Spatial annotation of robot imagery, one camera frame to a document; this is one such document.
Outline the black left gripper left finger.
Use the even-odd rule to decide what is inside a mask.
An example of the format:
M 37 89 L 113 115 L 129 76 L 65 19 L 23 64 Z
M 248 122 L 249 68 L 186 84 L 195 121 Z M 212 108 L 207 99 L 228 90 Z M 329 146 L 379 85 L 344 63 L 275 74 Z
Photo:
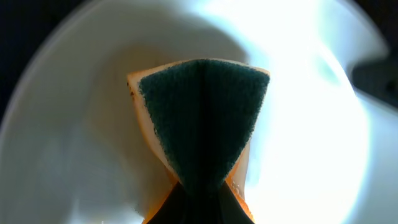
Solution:
M 147 224 L 182 224 L 185 221 L 187 195 L 181 183 L 173 187 L 155 214 L 146 218 Z

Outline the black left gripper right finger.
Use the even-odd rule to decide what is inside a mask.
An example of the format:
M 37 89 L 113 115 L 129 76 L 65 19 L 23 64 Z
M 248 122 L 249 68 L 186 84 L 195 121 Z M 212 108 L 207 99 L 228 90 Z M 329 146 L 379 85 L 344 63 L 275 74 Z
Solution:
M 222 224 L 254 224 L 244 212 L 226 182 L 218 191 L 220 218 Z

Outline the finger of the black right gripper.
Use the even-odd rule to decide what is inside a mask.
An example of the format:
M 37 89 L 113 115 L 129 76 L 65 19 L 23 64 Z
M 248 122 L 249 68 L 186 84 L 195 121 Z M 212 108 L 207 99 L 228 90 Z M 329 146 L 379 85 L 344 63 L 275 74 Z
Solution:
M 397 108 L 397 55 L 356 65 L 351 74 L 357 89 Z

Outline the green yellow sponge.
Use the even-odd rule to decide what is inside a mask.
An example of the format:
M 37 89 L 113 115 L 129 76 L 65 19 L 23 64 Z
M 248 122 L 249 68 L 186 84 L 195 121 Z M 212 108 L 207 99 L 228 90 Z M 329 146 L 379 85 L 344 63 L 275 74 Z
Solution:
M 179 182 L 186 192 L 183 223 L 221 223 L 218 191 L 224 182 L 254 222 L 243 188 L 249 142 L 269 82 L 267 70 L 217 58 L 182 60 L 127 76 L 148 148 L 173 187 Z M 169 193 L 151 206 L 144 222 Z

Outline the green plate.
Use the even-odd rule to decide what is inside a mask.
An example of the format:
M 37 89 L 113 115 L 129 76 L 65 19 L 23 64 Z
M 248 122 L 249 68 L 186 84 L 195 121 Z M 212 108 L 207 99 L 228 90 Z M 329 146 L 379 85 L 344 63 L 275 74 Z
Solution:
M 84 3 L 3 117 L 1 222 L 140 223 L 172 184 L 126 76 L 217 57 L 271 73 L 241 181 L 257 223 L 396 223 L 397 111 L 350 75 L 386 53 L 349 1 Z

